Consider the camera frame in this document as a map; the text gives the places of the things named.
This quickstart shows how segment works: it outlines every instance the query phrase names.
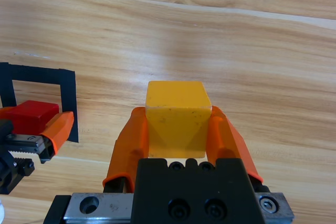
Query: wooden table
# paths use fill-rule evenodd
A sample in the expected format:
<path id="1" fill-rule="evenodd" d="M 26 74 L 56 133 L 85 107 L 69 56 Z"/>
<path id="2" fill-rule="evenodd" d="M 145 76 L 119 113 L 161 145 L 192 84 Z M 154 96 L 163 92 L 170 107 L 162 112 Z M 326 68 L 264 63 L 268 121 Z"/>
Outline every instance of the wooden table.
<path id="1" fill-rule="evenodd" d="M 102 192 L 150 80 L 201 80 L 295 223 L 336 223 L 336 0 L 0 0 L 0 61 L 77 76 L 80 143 L 0 196 L 42 223 L 55 195 Z M 18 102 L 59 87 L 15 82 Z"/>

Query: red cube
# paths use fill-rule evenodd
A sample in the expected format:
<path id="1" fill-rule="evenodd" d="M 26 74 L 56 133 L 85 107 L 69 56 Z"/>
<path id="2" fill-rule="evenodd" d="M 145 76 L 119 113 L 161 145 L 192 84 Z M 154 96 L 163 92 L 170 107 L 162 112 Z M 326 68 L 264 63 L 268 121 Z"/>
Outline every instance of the red cube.
<path id="1" fill-rule="evenodd" d="M 59 113 L 57 104 L 48 102 L 26 101 L 4 113 L 12 121 L 13 133 L 39 135 L 46 124 Z"/>

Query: yellow wooden block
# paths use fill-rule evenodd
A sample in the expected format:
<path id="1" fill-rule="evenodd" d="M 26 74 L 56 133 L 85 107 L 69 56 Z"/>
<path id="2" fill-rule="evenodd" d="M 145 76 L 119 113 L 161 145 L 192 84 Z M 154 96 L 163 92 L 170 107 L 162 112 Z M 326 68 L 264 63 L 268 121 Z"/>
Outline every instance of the yellow wooden block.
<path id="1" fill-rule="evenodd" d="M 150 157 L 204 157 L 211 112 L 200 81 L 149 82 L 146 117 Z"/>

